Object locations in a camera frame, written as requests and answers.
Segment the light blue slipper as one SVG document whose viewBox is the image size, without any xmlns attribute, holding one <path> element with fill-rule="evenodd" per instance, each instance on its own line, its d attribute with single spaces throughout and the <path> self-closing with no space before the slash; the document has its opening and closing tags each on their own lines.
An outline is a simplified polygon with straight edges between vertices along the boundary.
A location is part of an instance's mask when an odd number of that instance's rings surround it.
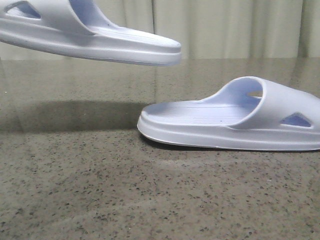
<svg viewBox="0 0 320 240">
<path fill-rule="evenodd" d="M 236 78 L 214 95 L 145 107 L 137 128 L 160 143 L 259 151 L 320 147 L 318 97 L 255 76 Z"/>
<path fill-rule="evenodd" d="M 92 0 L 3 0 L 3 43 L 62 56 L 150 66 L 181 61 L 181 44 L 118 26 Z"/>
</svg>

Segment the pale grey-green curtain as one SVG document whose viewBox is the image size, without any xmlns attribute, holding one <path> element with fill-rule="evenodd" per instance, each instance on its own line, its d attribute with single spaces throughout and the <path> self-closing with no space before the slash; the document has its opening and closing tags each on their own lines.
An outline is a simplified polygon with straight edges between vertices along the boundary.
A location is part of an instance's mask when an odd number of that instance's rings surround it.
<svg viewBox="0 0 320 240">
<path fill-rule="evenodd" d="M 100 10 L 120 27 L 179 42 L 181 58 L 320 55 L 317 0 L 105 0 Z"/>
</svg>

